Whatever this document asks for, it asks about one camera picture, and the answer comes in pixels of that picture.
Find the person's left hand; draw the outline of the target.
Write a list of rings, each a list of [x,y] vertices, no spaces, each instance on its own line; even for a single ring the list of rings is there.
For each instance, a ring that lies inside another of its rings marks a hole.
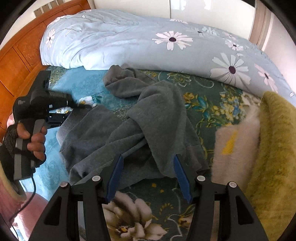
[[[27,145],[27,149],[32,152],[38,160],[42,162],[45,161],[45,135],[47,134],[47,128],[43,126],[39,133],[31,137],[25,126],[22,123],[18,123],[16,131],[19,138],[24,140],[31,139],[31,142]]]

